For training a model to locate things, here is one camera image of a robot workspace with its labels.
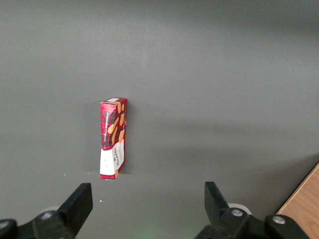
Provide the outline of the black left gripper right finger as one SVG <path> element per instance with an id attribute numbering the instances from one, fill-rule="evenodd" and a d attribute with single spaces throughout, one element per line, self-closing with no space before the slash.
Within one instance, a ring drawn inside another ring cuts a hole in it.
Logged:
<path id="1" fill-rule="evenodd" d="M 307 239 L 309 236 L 292 218 L 267 215 L 259 220 L 239 207 L 230 207 L 215 182 L 205 182 L 204 205 L 210 225 L 197 239 Z"/>

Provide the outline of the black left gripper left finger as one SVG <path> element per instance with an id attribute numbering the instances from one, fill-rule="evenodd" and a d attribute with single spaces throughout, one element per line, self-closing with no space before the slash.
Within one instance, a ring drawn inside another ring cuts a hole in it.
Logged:
<path id="1" fill-rule="evenodd" d="M 46 210 L 24 225 L 1 219 L 2 239 L 74 239 L 93 209 L 92 187 L 82 183 L 56 210 Z"/>

